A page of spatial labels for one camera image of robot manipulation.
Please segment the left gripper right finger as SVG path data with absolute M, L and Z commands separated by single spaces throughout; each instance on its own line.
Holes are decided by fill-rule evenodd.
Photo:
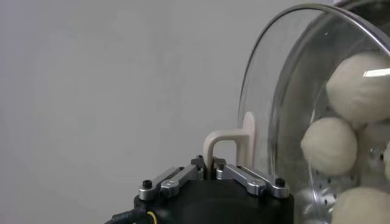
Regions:
M 227 164 L 225 159 L 217 157 L 213 158 L 213 168 L 217 180 L 235 180 L 250 195 L 262 197 L 268 194 L 279 199 L 290 196 L 289 185 L 278 176 L 268 175 L 247 166 Z

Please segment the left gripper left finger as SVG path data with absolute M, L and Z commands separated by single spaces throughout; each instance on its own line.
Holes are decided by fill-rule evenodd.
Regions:
M 138 188 L 140 200 L 155 200 L 160 192 L 168 198 L 179 194 L 180 188 L 193 180 L 204 180 L 207 168 L 204 157 L 197 155 L 186 167 L 170 167 L 151 180 L 144 180 Z

